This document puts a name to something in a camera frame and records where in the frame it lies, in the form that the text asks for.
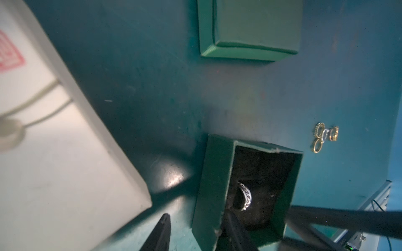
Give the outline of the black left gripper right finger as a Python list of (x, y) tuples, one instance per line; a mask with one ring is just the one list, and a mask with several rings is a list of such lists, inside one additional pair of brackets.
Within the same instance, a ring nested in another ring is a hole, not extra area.
[(228, 238), (230, 251), (258, 251), (248, 232), (232, 211), (225, 210), (222, 226)]

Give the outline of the white flower gift box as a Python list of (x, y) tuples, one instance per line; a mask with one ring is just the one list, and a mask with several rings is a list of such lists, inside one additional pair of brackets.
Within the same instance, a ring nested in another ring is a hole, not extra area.
[(1, 250), (90, 251), (148, 187), (24, 1), (1, 1)]

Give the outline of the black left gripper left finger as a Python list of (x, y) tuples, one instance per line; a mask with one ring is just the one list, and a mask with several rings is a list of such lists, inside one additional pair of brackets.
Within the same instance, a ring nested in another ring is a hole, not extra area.
[(169, 251), (171, 239), (171, 217), (162, 215), (139, 251)]

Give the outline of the green jewelry box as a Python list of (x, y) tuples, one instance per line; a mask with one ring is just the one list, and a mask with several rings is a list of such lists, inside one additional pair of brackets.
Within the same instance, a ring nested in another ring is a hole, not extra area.
[(208, 137), (193, 235), (203, 251), (226, 251), (225, 210), (232, 211), (261, 251), (275, 251), (285, 235), (303, 153), (280, 145)]

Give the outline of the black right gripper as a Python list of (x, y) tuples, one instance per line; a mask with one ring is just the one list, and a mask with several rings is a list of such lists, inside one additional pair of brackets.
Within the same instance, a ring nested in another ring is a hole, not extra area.
[[(279, 244), (281, 251), (343, 251), (343, 247), (316, 230), (313, 225), (323, 225), (338, 229), (347, 229), (342, 221), (351, 223), (347, 217), (353, 210), (326, 209), (315, 207), (291, 206), (285, 222), (302, 240), (285, 237)], [(375, 223), (381, 227), (380, 236), (402, 238), (402, 213), (400, 211), (381, 212), (383, 219)]]

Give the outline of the green jewelry box lid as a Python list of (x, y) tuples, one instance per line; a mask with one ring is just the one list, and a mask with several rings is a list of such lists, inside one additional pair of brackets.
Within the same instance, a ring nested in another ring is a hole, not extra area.
[(279, 61), (300, 48), (303, 1), (197, 1), (200, 53)]

